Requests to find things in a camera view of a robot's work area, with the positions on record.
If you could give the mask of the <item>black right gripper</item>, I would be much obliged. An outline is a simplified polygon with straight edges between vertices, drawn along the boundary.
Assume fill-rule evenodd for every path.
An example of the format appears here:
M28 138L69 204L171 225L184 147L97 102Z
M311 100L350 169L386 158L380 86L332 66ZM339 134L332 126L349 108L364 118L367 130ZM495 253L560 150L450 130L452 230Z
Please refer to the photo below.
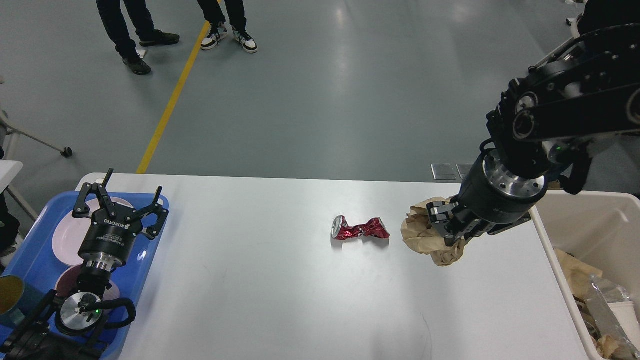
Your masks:
M426 203L430 225L452 248L482 235L498 235L528 223L530 209L547 193L547 180L520 177L507 169L497 150L485 150L462 181L455 202Z

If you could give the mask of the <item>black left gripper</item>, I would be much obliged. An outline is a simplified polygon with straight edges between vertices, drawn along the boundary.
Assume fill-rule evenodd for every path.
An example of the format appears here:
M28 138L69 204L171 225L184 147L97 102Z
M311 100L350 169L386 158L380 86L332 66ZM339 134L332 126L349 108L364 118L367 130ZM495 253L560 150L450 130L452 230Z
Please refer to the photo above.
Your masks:
M106 209L107 215L103 212L92 214L91 225L77 255L85 261L90 261L99 254L104 254L110 256L115 265L126 265L136 237L144 236L148 240L155 240L166 224L169 210L160 203L163 187L158 186L149 205L134 209L127 218L124 216L115 219L117 215L115 205L106 190L113 173L114 169L109 168L102 182L85 182L82 185L71 216L75 219L89 218L90 207L87 205L87 197L94 195L100 209ZM155 222L145 226L143 219L148 217L155 217Z

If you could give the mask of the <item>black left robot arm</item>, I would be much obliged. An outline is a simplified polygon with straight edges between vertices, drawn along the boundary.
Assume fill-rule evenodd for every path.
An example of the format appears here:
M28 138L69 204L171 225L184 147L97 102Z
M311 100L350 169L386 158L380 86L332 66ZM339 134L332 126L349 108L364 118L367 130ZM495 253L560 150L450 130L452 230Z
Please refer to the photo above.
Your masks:
M110 196L104 180L53 198L5 274L23 281L1 313L6 360L116 360L169 216L155 194Z

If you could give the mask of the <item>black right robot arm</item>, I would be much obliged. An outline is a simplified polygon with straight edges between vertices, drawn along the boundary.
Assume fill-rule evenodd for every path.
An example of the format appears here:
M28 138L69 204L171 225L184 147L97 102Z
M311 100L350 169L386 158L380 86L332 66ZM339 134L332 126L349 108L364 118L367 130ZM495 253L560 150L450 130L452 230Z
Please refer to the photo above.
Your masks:
M569 39L511 80L486 119L493 147L480 145L448 203L426 205L430 225L450 248L528 221L559 169L571 168L564 189L578 194L595 155L639 132L639 25Z

